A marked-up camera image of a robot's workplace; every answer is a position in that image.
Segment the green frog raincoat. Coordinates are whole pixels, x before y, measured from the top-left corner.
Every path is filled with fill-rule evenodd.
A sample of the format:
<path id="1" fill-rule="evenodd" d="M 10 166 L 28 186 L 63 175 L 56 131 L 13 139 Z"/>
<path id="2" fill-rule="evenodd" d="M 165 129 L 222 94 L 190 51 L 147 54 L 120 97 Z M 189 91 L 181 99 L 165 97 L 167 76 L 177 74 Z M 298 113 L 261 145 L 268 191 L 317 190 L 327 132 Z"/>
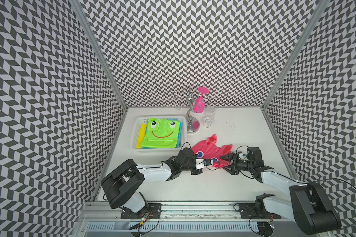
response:
<path id="1" fill-rule="evenodd" d="M 150 118 L 141 147 L 146 149 L 176 148 L 181 123 L 179 120 Z"/>

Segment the white plastic perforated basket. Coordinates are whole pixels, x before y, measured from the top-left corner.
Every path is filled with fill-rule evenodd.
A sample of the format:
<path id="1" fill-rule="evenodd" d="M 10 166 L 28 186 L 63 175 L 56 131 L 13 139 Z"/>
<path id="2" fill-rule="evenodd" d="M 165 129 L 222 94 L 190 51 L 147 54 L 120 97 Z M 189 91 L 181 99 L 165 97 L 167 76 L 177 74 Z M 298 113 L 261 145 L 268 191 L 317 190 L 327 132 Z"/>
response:
<path id="1" fill-rule="evenodd" d="M 131 148 L 135 149 L 137 151 L 141 151 L 141 152 L 152 152 L 152 151 L 173 151 L 173 150 L 178 150 L 181 148 L 181 146 L 179 148 L 168 148 L 168 149 L 146 149 L 146 148 L 141 148 L 141 149 L 137 149 L 136 148 L 136 144 L 137 144 L 137 138 L 138 138 L 138 131 L 141 127 L 142 124 L 147 124 L 148 120 L 150 118 L 158 118 L 158 119 L 169 119 L 169 120 L 179 120 L 180 122 L 183 123 L 183 127 L 182 127 L 182 137 L 181 137 L 181 146 L 186 142 L 187 139 L 187 123 L 186 123 L 186 119 L 183 116 L 173 116 L 173 115 L 169 115 L 169 116 L 143 116 L 143 117 L 138 117 L 134 123 L 134 128 L 133 128 L 133 133 L 132 133 L 132 138 L 131 138 Z"/>

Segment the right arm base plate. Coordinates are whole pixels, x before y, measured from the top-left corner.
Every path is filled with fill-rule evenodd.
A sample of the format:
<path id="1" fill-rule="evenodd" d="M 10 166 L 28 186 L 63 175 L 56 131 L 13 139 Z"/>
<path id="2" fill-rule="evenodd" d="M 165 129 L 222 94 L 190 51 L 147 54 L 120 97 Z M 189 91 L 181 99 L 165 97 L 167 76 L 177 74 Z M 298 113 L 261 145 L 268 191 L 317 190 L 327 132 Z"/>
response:
<path id="1" fill-rule="evenodd" d="M 238 211 L 241 215 L 241 219 L 247 220 L 251 217 L 268 220 L 273 218 L 273 220 L 282 219 L 280 215 L 267 212 L 265 207 L 262 204 L 254 204 L 251 202 L 245 203 L 236 203 L 234 205 L 236 211 Z"/>

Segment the pink cartoon raincoat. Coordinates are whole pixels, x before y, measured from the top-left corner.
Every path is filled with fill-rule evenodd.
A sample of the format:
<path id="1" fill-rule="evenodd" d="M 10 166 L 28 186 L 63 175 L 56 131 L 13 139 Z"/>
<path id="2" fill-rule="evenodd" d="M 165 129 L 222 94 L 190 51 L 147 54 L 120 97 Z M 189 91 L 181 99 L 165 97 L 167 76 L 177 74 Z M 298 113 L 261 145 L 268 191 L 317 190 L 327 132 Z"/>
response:
<path id="1" fill-rule="evenodd" d="M 214 134 L 211 137 L 208 137 L 206 140 L 200 141 L 191 149 L 195 154 L 197 154 L 198 159 L 214 159 L 216 162 L 214 162 L 213 167 L 223 168 L 230 165 L 230 162 L 228 160 L 222 159 L 221 157 L 229 155 L 233 145 L 223 145 L 222 147 L 218 147 L 216 142 L 217 135 Z"/>

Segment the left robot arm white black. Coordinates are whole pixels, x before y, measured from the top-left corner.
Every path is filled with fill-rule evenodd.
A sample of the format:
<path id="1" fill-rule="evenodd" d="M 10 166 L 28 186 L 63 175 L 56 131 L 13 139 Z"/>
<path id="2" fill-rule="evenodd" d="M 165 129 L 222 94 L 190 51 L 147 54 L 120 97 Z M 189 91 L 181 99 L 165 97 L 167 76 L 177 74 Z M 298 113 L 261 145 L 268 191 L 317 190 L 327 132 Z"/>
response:
<path id="1" fill-rule="evenodd" d="M 128 159 L 102 179 L 104 199 L 112 209 L 140 213 L 148 208 L 146 199 L 137 191 L 143 183 L 171 181 L 186 171 L 199 175 L 203 172 L 202 165 L 203 162 L 197 161 L 197 155 L 190 148 L 180 150 L 177 155 L 157 165 L 140 165 Z"/>

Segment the yellow raincoat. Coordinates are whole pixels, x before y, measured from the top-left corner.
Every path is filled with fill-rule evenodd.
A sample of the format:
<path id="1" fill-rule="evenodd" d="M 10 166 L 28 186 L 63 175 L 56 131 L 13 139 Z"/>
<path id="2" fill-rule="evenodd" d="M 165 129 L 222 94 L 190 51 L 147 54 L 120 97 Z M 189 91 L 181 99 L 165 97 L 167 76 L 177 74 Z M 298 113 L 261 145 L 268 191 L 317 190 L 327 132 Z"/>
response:
<path id="1" fill-rule="evenodd" d="M 147 129 L 147 124 L 142 124 L 139 131 L 138 131 L 138 138 L 137 138 L 137 144 L 136 144 L 136 148 L 137 149 L 141 149 L 142 146 L 142 142 L 144 140 L 145 134 L 146 134 L 146 129 Z"/>

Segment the blue towel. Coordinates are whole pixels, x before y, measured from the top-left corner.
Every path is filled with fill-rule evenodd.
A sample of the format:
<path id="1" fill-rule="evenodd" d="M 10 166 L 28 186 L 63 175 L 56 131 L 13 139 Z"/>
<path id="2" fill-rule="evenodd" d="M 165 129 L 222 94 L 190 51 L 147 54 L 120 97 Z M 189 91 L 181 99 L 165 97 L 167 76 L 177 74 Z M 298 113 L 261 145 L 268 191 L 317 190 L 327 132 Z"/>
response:
<path id="1" fill-rule="evenodd" d="M 177 140 L 177 145 L 176 145 L 176 147 L 177 147 L 177 148 L 179 148 L 179 147 L 181 146 L 182 127 L 183 127 L 183 123 L 182 123 L 182 122 L 180 122 L 180 128 L 179 128 L 178 140 Z"/>

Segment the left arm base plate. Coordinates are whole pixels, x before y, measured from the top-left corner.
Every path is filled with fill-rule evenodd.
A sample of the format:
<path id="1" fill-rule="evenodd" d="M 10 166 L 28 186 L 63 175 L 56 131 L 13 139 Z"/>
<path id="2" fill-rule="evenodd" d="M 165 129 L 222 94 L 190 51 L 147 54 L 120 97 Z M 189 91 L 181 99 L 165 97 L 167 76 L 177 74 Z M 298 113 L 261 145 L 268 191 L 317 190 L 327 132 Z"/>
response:
<path id="1" fill-rule="evenodd" d="M 143 207 L 139 212 L 132 212 L 129 208 L 123 207 L 121 219 L 141 220 L 146 214 L 151 215 L 151 219 L 159 219 L 161 215 L 162 203 L 153 202 Z"/>

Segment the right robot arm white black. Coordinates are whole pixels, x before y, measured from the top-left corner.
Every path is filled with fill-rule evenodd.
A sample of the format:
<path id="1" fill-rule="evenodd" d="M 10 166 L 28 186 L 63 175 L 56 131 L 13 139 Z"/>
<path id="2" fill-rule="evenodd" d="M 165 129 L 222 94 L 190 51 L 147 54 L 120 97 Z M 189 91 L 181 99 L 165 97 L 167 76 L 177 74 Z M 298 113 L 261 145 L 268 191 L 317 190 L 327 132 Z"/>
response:
<path id="1" fill-rule="evenodd" d="M 247 171 L 254 180 L 290 198 L 284 200 L 273 194 L 256 196 L 252 217 L 274 219 L 280 216 L 295 222 L 309 236 L 341 229 L 340 217 L 325 189 L 318 183 L 304 183 L 266 166 L 260 148 L 249 147 L 244 160 L 237 153 L 222 156 L 220 160 L 226 163 L 224 169 L 229 174 L 238 175 Z"/>

